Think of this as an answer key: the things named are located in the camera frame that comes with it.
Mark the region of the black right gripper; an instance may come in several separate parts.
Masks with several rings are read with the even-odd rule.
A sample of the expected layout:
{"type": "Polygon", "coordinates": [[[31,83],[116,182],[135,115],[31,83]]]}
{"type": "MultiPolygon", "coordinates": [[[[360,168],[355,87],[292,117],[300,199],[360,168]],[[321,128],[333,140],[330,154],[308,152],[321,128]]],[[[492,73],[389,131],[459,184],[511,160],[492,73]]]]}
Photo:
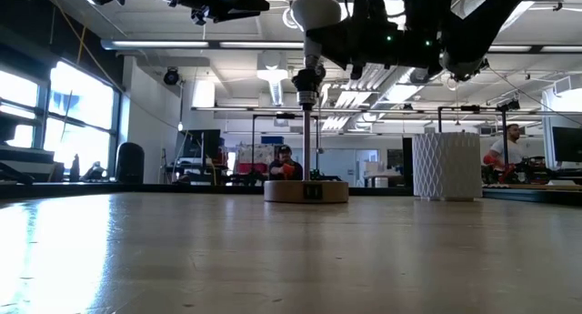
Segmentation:
{"type": "Polygon", "coordinates": [[[439,36],[450,14],[452,0],[402,0],[402,27],[392,21],[385,0],[353,0],[347,24],[316,30],[321,54],[344,70],[352,66],[351,77],[361,77],[367,64],[385,68],[406,66],[421,70],[428,80],[443,70],[439,36]]]}

